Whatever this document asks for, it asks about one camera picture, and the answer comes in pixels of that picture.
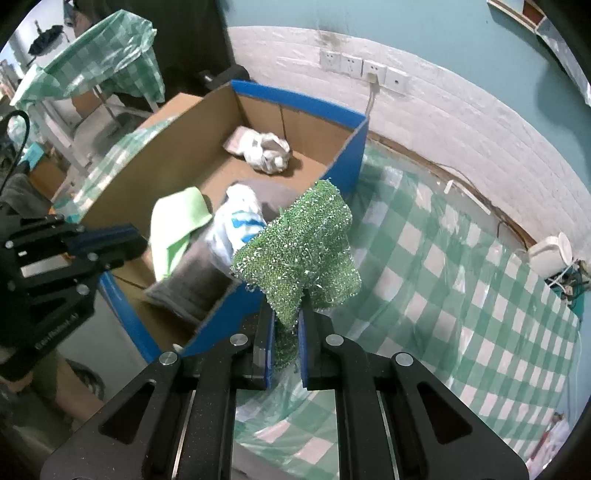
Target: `cardboard box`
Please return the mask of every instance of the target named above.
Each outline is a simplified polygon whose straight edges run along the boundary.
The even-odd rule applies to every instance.
[[[29,173],[31,185],[48,200],[53,198],[65,179],[66,174],[47,155],[44,155]]]
[[[148,122],[178,114],[111,181],[84,217],[85,225],[100,228],[131,222],[147,236],[156,201],[191,185],[215,210],[233,181],[250,177],[272,179],[300,193],[325,178],[343,196],[357,182],[368,131],[361,113],[298,93],[233,81],[201,100],[179,95]],[[285,138],[293,150],[288,170],[268,176],[229,155],[222,145],[240,125]],[[141,260],[102,280],[111,305],[148,361],[172,343],[189,341],[188,355],[207,350],[236,332],[242,318],[257,311],[262,299],[260,291],[238,287],[191,338],[187,324],[145,301],[143,289],[153,282],[153,273]]]

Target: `light green cloth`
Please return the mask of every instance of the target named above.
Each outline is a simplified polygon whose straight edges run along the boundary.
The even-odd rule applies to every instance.
[[[197,187],[161,198],[152,210],[150,245],[157,281],[167,278],[189,245],[191,232],[212,219]]]

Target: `green checkered tablecloth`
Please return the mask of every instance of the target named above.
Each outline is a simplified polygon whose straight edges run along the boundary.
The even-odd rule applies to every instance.
[[[96,85],[113,92],[164,102],[164,82],[152,44],[152,22],[125,10],[108,16],[84,32],[49,65],[33,64],[18,87],[12,105],[47,98],[64,99]]]
[[[352,199],[361,292],[331,312],[338,333],[387,357],[407,351],[526,459],[571,366],[578,318],[526,262],[369,146]],[[297,365],[241,392],[235,440],[299,478],[335,479],[331,391]]]
[[[56,199],[53,207],[56,213],[64,215],[69,222],[80,222],[111,180],[175,118],[167,118],[149,128],[139,128],[121,138],[90,172],[73,198],[68,192],[64,192]]]

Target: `power socket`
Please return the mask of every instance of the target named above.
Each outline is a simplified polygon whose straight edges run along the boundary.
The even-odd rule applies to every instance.
[[[378,63],[376,61],[372,61],[372,60],[364,60],[363,61],[363,80],[365,80],[366,82],[369,81],[368,79],[368,73],[374,73],[375,76],[378,78],[378,83],[380,85],[383,85],[384,82],[386,81],[386,70],[387,67],[386,65],[382,65],[381,63]]]
[[[320,50],[320,68],[329,72],[340,72],[340,53],[337,51]]]
[[[363,59],[343,53],[340,56],[340,71],[351,78],[360,79],[363,70]]]
[[[388,67],[384,86],[388,90],[406,95],[408,92],[408,75],[400,70]]]

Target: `gray cloth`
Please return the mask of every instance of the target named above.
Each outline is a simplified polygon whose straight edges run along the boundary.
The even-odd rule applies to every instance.
[[[267,223],[298,198],[297,192],[272,180],[248,179],[235,183],[255,192]],[[207,318],[232,284],[232,280],[212,263],[205,241],[206,229],[207,226],[193,232],[189,247],[172,274],[144,291],[151,302],[196,326]]]
[[[37,191],[24,173],[15,173],[8,179],[0,202],[4,202],[25,218],[47,215],[51,202]]]

